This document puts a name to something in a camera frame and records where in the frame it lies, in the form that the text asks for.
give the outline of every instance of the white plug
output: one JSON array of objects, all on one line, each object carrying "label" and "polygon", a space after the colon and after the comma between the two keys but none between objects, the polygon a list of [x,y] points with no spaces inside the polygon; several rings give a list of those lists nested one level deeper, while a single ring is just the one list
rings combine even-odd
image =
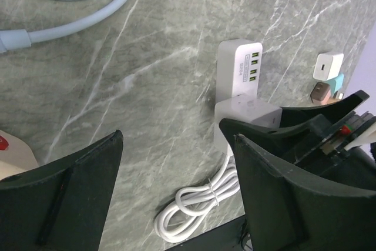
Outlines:
[{"label": "white plug", "polygon": [[340,73],[343,58],[344,54],[338,52],[319,54],[313,72],[313,78],[323,82],[335,78]]}]

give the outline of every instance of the gray marble surface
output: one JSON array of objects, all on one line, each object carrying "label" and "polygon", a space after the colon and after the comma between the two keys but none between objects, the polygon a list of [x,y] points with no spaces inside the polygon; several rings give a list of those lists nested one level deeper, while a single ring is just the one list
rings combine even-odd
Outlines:
[{"label": "gray marble surface", "polygon": [[[110,0],[0,0],[0,29],[49,28]],[[0,128],[44,164],[115,129],[125,149],[100,250],[163,250],[153,218],[174,192],[205,180],[213,147],[216,49],[264,45],[259,97],[308,105],[315,59],[345,53],[346,82],[376,20],[376,0],[129,0],[76,35],[0,55]],[[195,235],[243,213],[241,197]]]}]

